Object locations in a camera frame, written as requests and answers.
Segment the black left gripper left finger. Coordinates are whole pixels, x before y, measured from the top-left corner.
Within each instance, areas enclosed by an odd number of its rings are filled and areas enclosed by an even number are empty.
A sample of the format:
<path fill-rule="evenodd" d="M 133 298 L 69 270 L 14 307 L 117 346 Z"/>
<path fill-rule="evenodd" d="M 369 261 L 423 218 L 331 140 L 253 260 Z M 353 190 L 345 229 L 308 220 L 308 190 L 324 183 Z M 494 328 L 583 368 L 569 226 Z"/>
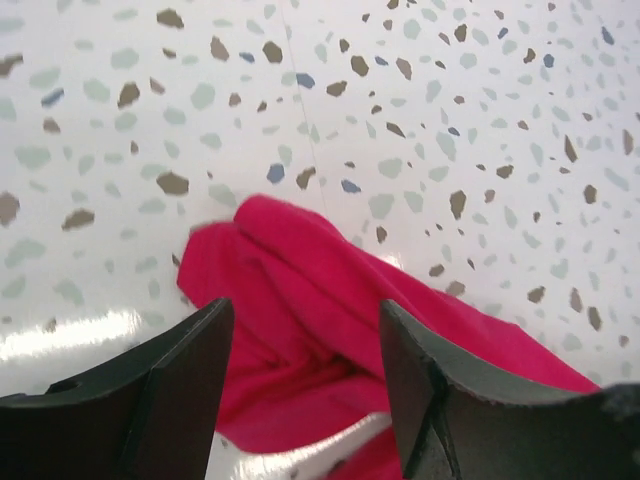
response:
<path fill-rule="evenodd" d="M 204 478 L 233 331 L 218 299 L 43 394 L 2 398 L 2 478 Z"/>

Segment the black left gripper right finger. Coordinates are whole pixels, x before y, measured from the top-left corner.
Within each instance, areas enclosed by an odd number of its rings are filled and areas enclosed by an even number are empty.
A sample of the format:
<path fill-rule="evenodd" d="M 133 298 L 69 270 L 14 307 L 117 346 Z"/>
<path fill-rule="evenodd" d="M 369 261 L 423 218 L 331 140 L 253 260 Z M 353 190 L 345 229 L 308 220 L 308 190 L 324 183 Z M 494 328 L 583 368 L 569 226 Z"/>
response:
<path fill-rule="evenodd" d="M 455 345 L 391 300 L 379 333 L 404 478 L 638 478 L 638 384 L 546 386 Z"/>

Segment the magenta pink t-shirt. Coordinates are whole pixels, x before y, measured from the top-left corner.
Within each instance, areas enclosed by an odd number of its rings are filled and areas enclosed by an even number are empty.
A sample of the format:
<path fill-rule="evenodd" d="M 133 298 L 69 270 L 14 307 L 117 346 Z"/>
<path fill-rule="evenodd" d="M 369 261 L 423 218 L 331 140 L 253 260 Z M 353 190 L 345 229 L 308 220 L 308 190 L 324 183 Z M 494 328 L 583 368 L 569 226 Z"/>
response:
<path fill-rule="evenodd" d="M 309 446 L 390 414 L 379 321 L 385 300 L 494 366 L 577 393 L 598 388 L 518 325 L 486 315 L 347 241 L 322 216 L 255 195 L 193 231 L 177 283 L 204 307 L 231 301 L 219 431 L 257 453 Z M 334 471 L 404 479 L 393 426 Z"/>

